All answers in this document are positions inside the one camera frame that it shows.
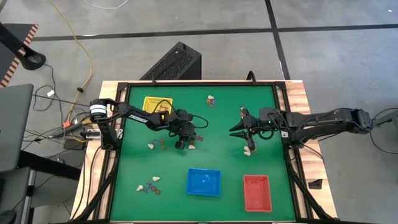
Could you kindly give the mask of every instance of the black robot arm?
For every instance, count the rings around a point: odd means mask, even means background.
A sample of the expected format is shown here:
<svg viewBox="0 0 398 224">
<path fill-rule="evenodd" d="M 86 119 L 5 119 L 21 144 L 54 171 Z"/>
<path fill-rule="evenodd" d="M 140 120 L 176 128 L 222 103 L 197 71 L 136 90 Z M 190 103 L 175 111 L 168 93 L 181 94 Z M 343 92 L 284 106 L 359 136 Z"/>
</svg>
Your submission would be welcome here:
<svg viewBox="0 0 398 224">
<path fill-rule="evenodd" d="M 369 113 L 359 109 L 338 108 L 327 113 L 301 114 L 262 108 L 258 118 L 244 107 L 241 112 L 242 119 L 229 131 L 246 131 L 231 133 L 230 136 L 245 139 L 250 150 L 256 148 L 252 138 L 255 134 L 268 140 L 277 130 L 288 134 L 289 144 L 299 146 L 321 136 L 342 132 L 367 134 L 373 128 Z"/>
<path fill-rule="evenodd" d="M 113 115 L 108 117 L 108 105 L 113 108 Z M 185 110 L 172 110 L 148 113 L 123 102 L 112 99 L 96 99 L 90 103 L 90 119 L 101 131 L 101 146 L 103 149 L 119 149 L 120 141 L 116 131 L 109 123 L 118 118 L 129 118 L 145 124 L 153 131 L 168 130 L 169 136 L 179 136 L 175 143 L 177 149 L 184 149 L 185 142 L 195 139 L 195 126 L 192 123 L 194 115 Z"/>
</svg>

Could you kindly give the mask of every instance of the wooden table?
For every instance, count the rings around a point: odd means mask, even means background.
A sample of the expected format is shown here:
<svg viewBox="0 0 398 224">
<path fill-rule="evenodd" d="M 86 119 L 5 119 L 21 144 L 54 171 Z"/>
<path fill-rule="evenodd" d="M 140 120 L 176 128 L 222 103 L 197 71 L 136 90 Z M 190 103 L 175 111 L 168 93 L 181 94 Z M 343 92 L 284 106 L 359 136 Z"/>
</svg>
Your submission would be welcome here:
<svg viewBox="0 0 398 224">
<path fill-rule="evenodd" d="M 118 83 L 150 83 L 151 81 L 104 81 L 101 87 L 101 92 L 99 94 L 99 98 L 111 98 L 115 99 L 116 97 L 116 92 L 118 88 Z M 192 81 L 187 81 L 187 80 L 171 80 L 171 81 L 157 81 L 159 83 L 167 83 L 167 82 L 251 82 L 250 80 L 192 80 Z M 304 89 L 304 84 L 302 81 L 283 81 L 283 80 L 259 80 L 259 82 L 285 82 L 286 84 L 286 89 L 287 89 L 287 94 L 289 97 L 289 103 L 290 103 L 290 109 L 293 112 L 300 112 L 303 114 L 308 114 L 310 113 L 310 107 L 308 105 L 308 100 L 307 96 L 305 94 L 305 89 Z M 121 92 L 121 99 L 124 99 L 124 95 L 126 94 L 126 90 L 123 90 Z M 283 110 L 284 109 L 284 101 L 283 97 L 281 94 L 281 91 L 278 90 L 278 97 L 279 97 L 279 103 L 280 107 Z M 309 140 L 307 142 L 307 145 L 321 153 L 320 147 L 318 144 L 317 140 Z M 86 157 L 85 157 L 85 169 L 82 169 L 82 172 L 85 172 L 85 182 L 83 183 L 83 175 L 80 176 L 80 181 L 78 184 L 76 196 L 75 196 L 75 202 L 73 204 L 73 210 L 72 210 L 72 215 L 75 213 L 75 210 L 78 207 L 81 195 L 83 194 L 83 200 L 81 201 L 81 205 L 76 213 L 76 217 L 84 210 L 86 207 L 87 203 L 87 197 L 88 197 L 88 185 L 90 184 L 89 181 L 89 174 L 90 174 L 90 166 L 91 163 L 94 162 L 93 164 L 93 170 L 92 170 L 92 178 L 91 178 L 91 189 L 90 189 L 90 194 L 89 194 L 89 199 L 91 200 L 95 193 L 98 190 L 99 187 L 99 182 L 100 182 L 100 176 L 103 168 L 103 163 L 104 163 L 104 151 L 99 151 L 93 160 L 94 153 L 96 149 L 100 146 L 100 140 L 91 140 L 88 143 L 88 147 L 86 150 Z M 312 182 L 317 179 L 322 179 L 323 184 L 322 184 L 322 189 L 321 190 L 311 190 L 310 192 L 313 195 L 313 197 L 317 200 L 317 202 L 323 207 L 323 209 L 331 216 L 337 217 L 336 210 L 335 210 L 335 205 L 333 203 L 333 198 L 331 196 L 330 192 L 330 186 L 328 183 L 328 177 L 326 176 L 326 170 L 325 166 L 323 164 L 323 161 L 321 158 L 319 158 L 318 155 L 316 155 L 314 152 L 311 150 L 308 150 L 307 148 L 303 148 L 300 150 L 300 155 L 302 159 L 302 164 L 303 164 L 303 169 L 304 169 L 304 174 L 307 183 Z M 113 164 L 113 159 L 114 159 L 114 152 L 111 153 L 111 156 L 109 157 L 109 169 L 108 172 L 111 168 L 111 165 Z M 300 213 L 301 216 L 304 218 L 306 217 L 305 213 L 305 205 L 304 205 L 304 199 L 302 197 L 301 191 L 296 187 L 297 195 L 298 195 L 298 204 L 300 207 Z M 107 198 L 109 195 L 109 188 L 103 195 L 103 199 L 101 202 L 101 207 L 99 211 L 99 218 L 104 218 L 105 217 L 105 211 L 106 211 L 106 203 L 107 203 Z"/>
</svg>

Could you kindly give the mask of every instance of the yellow cable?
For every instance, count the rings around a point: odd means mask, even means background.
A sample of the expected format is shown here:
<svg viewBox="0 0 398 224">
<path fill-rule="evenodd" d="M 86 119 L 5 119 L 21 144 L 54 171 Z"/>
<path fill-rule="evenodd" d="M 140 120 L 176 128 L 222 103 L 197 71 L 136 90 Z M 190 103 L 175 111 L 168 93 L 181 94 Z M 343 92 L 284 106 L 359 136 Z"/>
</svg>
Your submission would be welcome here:
<svg viewBox="0 0 398 224">
<path fill-rule="evenodd" d="M 92 61 L 91 56 L 90 56 L 90 54 L 88 53 L 87 49 L 86 49 L 86 48 L 79 42 L 79 40 L 76 38 L 75 32 L 73 31 L 72 27 L 70 26 L 70 24 L 69 24 L 67 18 L 65 18 L 65 16 L 64 16 L 64 15 L 62 14 L 62 12 L 58 9 L 58 7 L 55 5 L 55 3 L 54 3 L 53 0 L 50 0 L 50 3 L 51 3 L 51 5 L 55 8 L 55 10 L 57 10 L 57 12 L 60 14 L 60 16 L 62 17 L 62 19 L 67 23 L 67 25 L 68 25 L 70 31 L 72 32 L 72 36 L 73 36 L 73 38 L 75 39 L 75 42 L 76 42 L 80 47 L 82 47 L 82 49 L 86 52 L 87 57 L 88 57 L 88 60 L 90 61 L 90 72 L 89 72 L 89 74 L 88 74 L 88 77 L 87 77 L 86 81 L 85 81 L 85 82 L 82 84 L 82 86 L 80 87 L 80 88 L 84 88 L 84 87 L 87 85 L 87 83 L 90 81 L 91 77 L 93 76 L 93 61 Z M 80 94 L 80 92 L 78 91 L 78 92 L 76 93 L 76 95 L 75 95 L 75 98 L 73 99 L 73 104 L 72 104 L 72 106 L 70 107 L 70 110 L 73 109 L 73 107 L 74 107 L 74 105 L 75 105 L 75 102 L 76 102 L 77 98 L 79 97 L 79 94 Z M 73 138 L 74 140 L 78 141 L 78 142 L 84 142 L 84 141 L 82 141 L 82 140 L 80 140 L 80 139 L 77 139 L 77 138 L 75 138 L 75 137 L 72 137 L 72 138 Z"/>
</svg>

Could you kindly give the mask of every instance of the black stand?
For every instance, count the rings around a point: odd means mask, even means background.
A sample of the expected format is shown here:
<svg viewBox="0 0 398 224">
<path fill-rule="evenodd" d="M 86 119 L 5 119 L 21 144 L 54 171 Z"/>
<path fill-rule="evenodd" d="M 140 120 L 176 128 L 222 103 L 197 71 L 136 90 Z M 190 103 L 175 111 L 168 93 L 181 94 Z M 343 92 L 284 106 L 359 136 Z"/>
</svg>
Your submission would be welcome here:
<svg viewBox="0 0 398 224">
<path fill-rule="evenodd" d="M 35 70 L 43 66 L 45 56 L 40 54 L 21 42 L 0 22 L 0 42 L 4 44 L 20 61 L 27 70 Z"/>
<path fill-rule="evenodd" d="M 55 162 L 35 154 L 21 151 L 19 154 L 18 167 L 30 167 L 33 170 L 66 177 L 72 180 L 79 180 L 80 169 Z"/>
</svg>

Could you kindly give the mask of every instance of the green table surface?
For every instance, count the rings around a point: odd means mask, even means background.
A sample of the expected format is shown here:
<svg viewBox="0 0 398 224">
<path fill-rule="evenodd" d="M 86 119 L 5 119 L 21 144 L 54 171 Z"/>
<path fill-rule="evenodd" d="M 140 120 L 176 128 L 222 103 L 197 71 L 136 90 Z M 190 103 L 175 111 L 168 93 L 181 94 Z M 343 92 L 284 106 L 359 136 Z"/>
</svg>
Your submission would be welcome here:
<svg viewBox="0 0 398 224">
<path fill-rule="evenodd" d="M 210 108 L 206 99 L 215 97 Z M 112 221 L 290 221 L 295 220 L 280 134 L 271 140 L 256 138 L 257 151 L 250 157 L 243 154 L 245 140 L 229 136 L 228 129 L 240 120 L 240 106 L 258 116 L 263 107 L 275 108 L 270 86 L 140 86 L 132 87 L 129 104 L 142 108 L 146 96 L 173 98 L 173 106 L 206 118 L 209 126 L 197 129 L 203 142 L 195 150 L 178 150 L 178 137 L 169 132 L 154 132 L 144 124 L 128 120 L 114 192 Z M 196 126 L 204 122 L 195 118 Z M 165 140 L 150 150 L 154 139 Z M 221 195 L 206 197 L 186 194 L 189 168 L 221 171 Z M 268 175 L 271 188 L 271 212 L 246 212 L 243 176 Z M 161 180 L 153 182 L 152 177 Z M 150 180 L 160 195 L 137 192 L 138 185 Z"/>
</svg>

